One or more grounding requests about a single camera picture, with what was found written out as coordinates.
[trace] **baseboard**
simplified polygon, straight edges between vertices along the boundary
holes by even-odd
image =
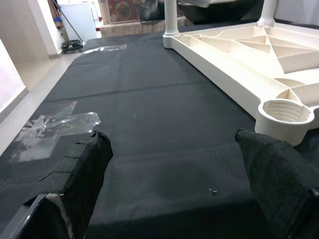
[[[53,54],[53,55],[48,55],[48,56],[49,56],[49,59],[56,59],[56,58],[60,58],[62,55],[63,55],[63,51],[60,50],[59,53]]]
[[[29,91],[25,87],[12,102],[8,104],[7,107],[0,112],[0,123],[4,121],[4,119],[14,110],[14,108],[24,99],[24,97],[28,93]]]

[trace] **black cloth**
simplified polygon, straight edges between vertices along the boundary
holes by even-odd
[[[239,130],[250,187],[277,238],[319,238],[319,170],[287,142]]]
[[[112,157],[110,140],[101,132],[95,131],[91,137],[76,141],[39,180],[25,204],[31,205],[39,194],[61,195],[74,237],[83,238]]]
[[[35,113],[77,101],[73,114],[97,112],[101,123],[95,130],[112,142],[114,158],[86,238],[275,238],[233,139],[238,128],[252,130],[254,119],[175,51],[164,49],[162,35],[89,40],[86,49],[127,49],[77,58]],[[23,203],[19,198],[79,137],[61,137],[49,159],[10,163],[3,154],[0,230]],[[318,142],[319,131],[313,130],[299,147],[317,163]]]

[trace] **tiled floor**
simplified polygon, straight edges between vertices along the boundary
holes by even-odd
[[[25,76],[30,77],[28,81],[30,92],[0,124],[0,155],[13,141],[77,56],[78,54],[65,54],[61,58],[55,59],[51,67],[51,63],[24,66]]]

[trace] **clear tape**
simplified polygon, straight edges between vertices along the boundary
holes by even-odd
[[[79,54],[79,56],[82,56],[91,52],[95,52],[95,51],[119,51],[119,50],[126,50],[126,49],[127,49],[127,44],[118,45],[118,46],[101,46],[91,50],[83,51],[82,53]]]
[[[49,158],[61,136],[92,132],[101,121],[95,112],[72,115],[77,102],[53,104],[31,118],[15,138],[11,162]]]

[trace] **wall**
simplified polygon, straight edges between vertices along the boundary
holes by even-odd
[[[278,0],[275,18],[319,25],[319,0]]]
[[[0,113],[23,90],[25,90],[25,85],[0,39]]]
[[[55,26],[47,0],[27,0],[48,55],[61,53],[65,40]]]
[[[15,64],[48,59],[26,0],[0,1],[0,38]]]

